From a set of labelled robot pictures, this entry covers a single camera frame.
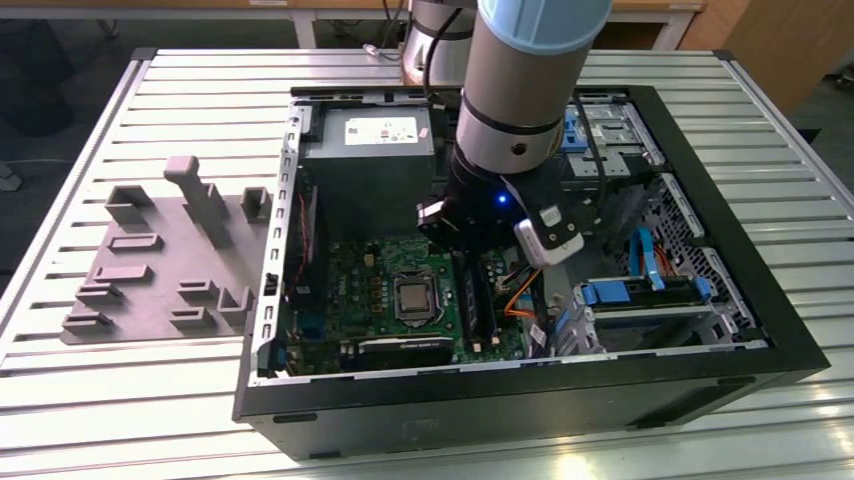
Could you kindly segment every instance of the floor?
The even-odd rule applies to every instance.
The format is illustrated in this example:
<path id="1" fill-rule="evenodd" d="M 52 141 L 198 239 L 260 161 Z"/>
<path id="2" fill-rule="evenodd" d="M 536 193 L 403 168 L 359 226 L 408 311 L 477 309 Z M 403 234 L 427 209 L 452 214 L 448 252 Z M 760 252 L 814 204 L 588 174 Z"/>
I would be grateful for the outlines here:
<path id="1" fill-rule="evenodd" d="M 93 21 L 52 21 L 53 30 L 74 65 L 76 75 L 61 85 L 74 111 L 72 125 L 58 133 L 32 138 L 0 121 L 0 161 L 13 163 L 24 184 L 14 193 L 0 192 L 0 293 L 22 258 L 30 239 L 88 139 L 113 86 L 137 47 L 296 48 L 286 21 L 122 21 L 118 37 L 105 41 Z M 352 48 L 379 42 L 381 22 L 341 28 L 317 24 L 321 48 Z M 792 116 L 798 128 L 820 128 L 814 143 L 836 175 L 854 188 L 854 92 L 822 83 Z"/>

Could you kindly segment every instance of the wooden desk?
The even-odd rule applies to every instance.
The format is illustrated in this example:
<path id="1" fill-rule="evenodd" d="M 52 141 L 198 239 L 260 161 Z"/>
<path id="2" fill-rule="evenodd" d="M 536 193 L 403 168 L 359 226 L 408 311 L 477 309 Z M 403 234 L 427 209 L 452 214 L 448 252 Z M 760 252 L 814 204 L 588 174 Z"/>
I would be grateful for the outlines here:
<path id="1" fill-rule="evenodd" d="M 397 0 L 388 0 L 396 8 Z M 613 0 L 609 22 L 660 24 L 653 50 L 675 50 L 704 0 Z M 385 19 L 381 0 L 0 0 L 0 18 L 286 19 L 300 48 L 316 20 Z"/>

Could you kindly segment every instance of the wooden cabinet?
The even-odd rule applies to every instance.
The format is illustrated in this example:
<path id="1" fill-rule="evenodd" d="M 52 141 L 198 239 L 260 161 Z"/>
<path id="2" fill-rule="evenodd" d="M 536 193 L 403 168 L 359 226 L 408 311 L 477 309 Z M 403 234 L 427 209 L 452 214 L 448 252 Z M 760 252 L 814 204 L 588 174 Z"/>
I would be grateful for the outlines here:
<path id="1" fill-rule="evenodd" d="M 708 0 L 679 49 L 729 50 L 778 108 L 791 113 L 851 45 L 851 0 Z"/>

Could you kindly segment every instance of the metal table surface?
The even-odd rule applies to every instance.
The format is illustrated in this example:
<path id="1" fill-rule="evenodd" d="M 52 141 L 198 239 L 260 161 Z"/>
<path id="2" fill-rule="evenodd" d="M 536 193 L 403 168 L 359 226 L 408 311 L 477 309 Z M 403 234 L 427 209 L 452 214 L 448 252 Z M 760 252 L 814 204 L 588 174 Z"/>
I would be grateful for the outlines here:
<path id="1" fill-rule="evenodd" d="M 230 421 L 240 339 L 65 346 L 113 185 L 193 154 L 222 194 L 274 186 L 293 85 L 397 84 L 349 50 L 161 50 L 133 61 L 0 301 L 0 476 L 640 479 L 854 475 L 854 203 L 739 65 L 593 52 L 587 84 L 653 85 L 832 367 L 679 428 L 297 465 Z"/>

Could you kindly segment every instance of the gray plastic block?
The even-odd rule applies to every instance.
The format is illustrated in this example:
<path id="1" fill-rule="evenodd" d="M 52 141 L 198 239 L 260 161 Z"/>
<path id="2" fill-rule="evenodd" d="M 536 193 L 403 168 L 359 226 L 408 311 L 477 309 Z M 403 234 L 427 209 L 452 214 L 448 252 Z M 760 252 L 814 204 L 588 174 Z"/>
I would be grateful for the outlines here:
<path id="1" fill-rule="evenodd" d="M 210 280 L 178 280 L 177 294 L 186 303 L 213 300 L 218 297 L 218 288 Z"/>
<path id="2" fill-rule="evenodd" d="M 228 325 L 241 327 L 245 325 L 246 315 L 252 311 L 253 304 L 254 295 L 248 288 L 242 289 L 238 302 L 234 301 L 228 290 L 222 288 L 216 302 L 216 311 L 228 322 Z"/>
<path id="3" fill-rule="evenodd" d="M 142 252 L 162 249 L 162 238 L 156 233 L 118 235 L 112 237 L 106 248 L 113 252 Z"/>
<path id="4" fill-rule="evenodd" d="M 240 207 L 242 207 L 242 214 L 245 215 L 246 222 L 269 222 L 272 199 L 269 198 L 266 189 L 264 187 L 244 189 L 242 197 L 240 198 Z"/>
<path id="5" fill-rule="evenodd" d="M 65 331 L 74 335 L 104 333 L 112 330 L 113 322 L 102 313 L 85 310 L 70 313 L 62 322 Z"/>
<path id="6" fill-rule="evenodd" d="M 154 273 L 148 265 L 97 267 L 92 280 L 97 283 L 148 283 Z"/>
<path id="7" fill-rule="evenodd" d="M 225 288 L 240 295 L 248 287 L 252 298 L 257 297 L 266 223 L 246 222 L 238 195 L 221 198 L 228 214 L 217 217 L 232 239 L 226 248 L 217 249 L 210 245 L 204 230 L 186 216 L 186 202 L 181 197 L 150 199 L 152 205 L 138 209 L 144 223 L 109 224 L 84 284 L 112 284 L 120 289 L 124 300 L 117 304 L 92 306 L 77 301 L 72 313 L 100 312 L 114 325 L 106 329 L 66 329 L 60 335 L 62 342 L 73 345 L 242 335 L 242 326 L 233 320 L 229 310 L 224 314 L 217 311 L 218 290 Z M 116 242 L 125 244 L 128 238 L 130 245 L 142 243 L 142 239 L 153 238 L 154 234 L 160 239 L 154 241 L 158 249 L 109 248 Z M 104 275 L 137 275 L 140 266 L 148 267 L 152 273 L 146 282 L 94 281 L 98 271 L 98 278 L 105 280 Z M 180 290 L 181 282 L 188 280 L 209 280 L 217 291 L 210 294 L 206 289 L 198 292 L 198 297 L 189 294 L 185 299 Z M 178 329 L 170 322 L 172 310 L 193 307 L 205 308 L 213 323 L 205 328 Z"/>
<path id="8" fill-rule="evenodd" d="M 114 187 L 104 207 L 120 225 L 144 223 L 141 210 L 153 206 L 145 190 L 138 185 Z"/>
<path id="9" fill-rule="evenodd" d="M 222 224 L 226 209 L 214 185 L 204 185 L 198 179 L 198 159 L 193 156 L 174 156 L 165 160 L 162 177 L 177 185 L 186 200 L 186 212 L 214 248 L 230 246 L 230 236 Z"/>
<path id="10" fill-rule="evenodd" d="M 169 322 L 178 330 L 209 328 L 216 326 L 210 312 L 204 307 L 172 310 Z"/>
<path id="11" fill-rule="evenodd" d="M 110 283 L 89 283 L 80 285 L 74 297 L 88 307 L 116 305 L 122 301 L 121 291 Z"/>

